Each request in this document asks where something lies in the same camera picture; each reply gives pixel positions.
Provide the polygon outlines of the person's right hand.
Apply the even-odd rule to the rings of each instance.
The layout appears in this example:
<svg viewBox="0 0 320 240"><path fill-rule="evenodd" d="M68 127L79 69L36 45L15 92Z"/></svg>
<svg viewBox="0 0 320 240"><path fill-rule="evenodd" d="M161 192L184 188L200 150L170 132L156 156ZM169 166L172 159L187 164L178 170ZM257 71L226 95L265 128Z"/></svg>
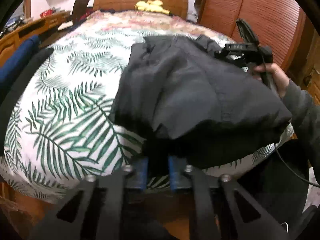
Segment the person's right hand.
<svg viewBox="0 0 320 240"><path fill-rule="evenodd" d="M274 85L277 88L279 97L282 99L290 83L290 78L282 70L282 68L276 63L267 63L253 68L254 77L260 80L258 73L268 73L272 76Z"/></svg>

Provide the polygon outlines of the right forearm grey sleeve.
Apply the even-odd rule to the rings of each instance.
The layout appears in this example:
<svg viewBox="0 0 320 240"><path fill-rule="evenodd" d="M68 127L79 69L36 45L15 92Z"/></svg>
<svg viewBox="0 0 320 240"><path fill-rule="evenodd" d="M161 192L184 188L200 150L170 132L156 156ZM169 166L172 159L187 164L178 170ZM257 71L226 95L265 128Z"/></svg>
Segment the right forearm grey sleeve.
<svg viewBox="0 0 320 240"><path fill-rule="evenodd" d="M292 114L292 126L298 139L307 146L312 165L319 165L319 105L293 81L289 81L283 103Z"/></svg>

